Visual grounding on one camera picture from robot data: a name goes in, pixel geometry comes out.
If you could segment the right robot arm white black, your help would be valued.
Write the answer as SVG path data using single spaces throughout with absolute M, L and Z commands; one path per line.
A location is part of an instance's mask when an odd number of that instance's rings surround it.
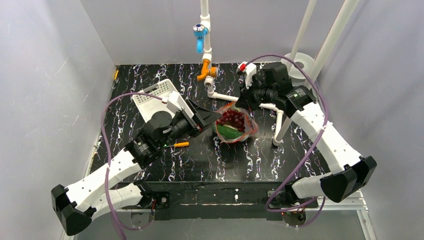
M 243 77 L 236 107 L 256 110 L 261 104 L 273 104 L 296 123 L 315 144 L 329 173 L 302 177 L 284 186 L 285 197 L 295 201 L 313 197 L 327 197 L 339 203 L 364 187 L 374 173 L 377 162 L 364 157 L 326 120 L 315 96 L 304 85 L 293 86 L 287 66 L 272 62 L 263 66 L 263 77 L 253 63 L 243 62 L 237 73 Z

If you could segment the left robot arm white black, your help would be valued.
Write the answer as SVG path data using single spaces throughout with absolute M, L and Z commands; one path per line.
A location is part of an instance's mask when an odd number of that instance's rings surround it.
M 90 175 L 51 190 L 53 210 L 68 236 L 82 232 L 96 217 L 110 210 L 106 192 L 115 208 L 140 203 L 149 195 L 145 185 L 136 182 L 118 190 L 110 188 L 161 158 L 165 147 L 173 141 L 185 135 L 193 138 L 200 135 L 222 116 L 181 97 L 166 98 L 162 103 L 155 99 L 134 102 L 145 121 L 136 137 Z

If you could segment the clear zip top bag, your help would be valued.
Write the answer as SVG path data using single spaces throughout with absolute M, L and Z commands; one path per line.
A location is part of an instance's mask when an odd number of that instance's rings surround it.
M 259 126 L 250 113 L 236 107 L 235 102 L 219 108 L 216 112 L 220 113 L 221 117 L 213 123 L 211 128 L 223 143 L 244 142 L 258 132 Z

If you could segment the fake green cucumber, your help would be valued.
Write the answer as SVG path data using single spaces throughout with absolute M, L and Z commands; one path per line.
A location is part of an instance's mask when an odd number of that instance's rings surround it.
M 244 135 L 244 132 L 226 125 L 217 125 L 217 132 L 225 140 L 237 139 Z

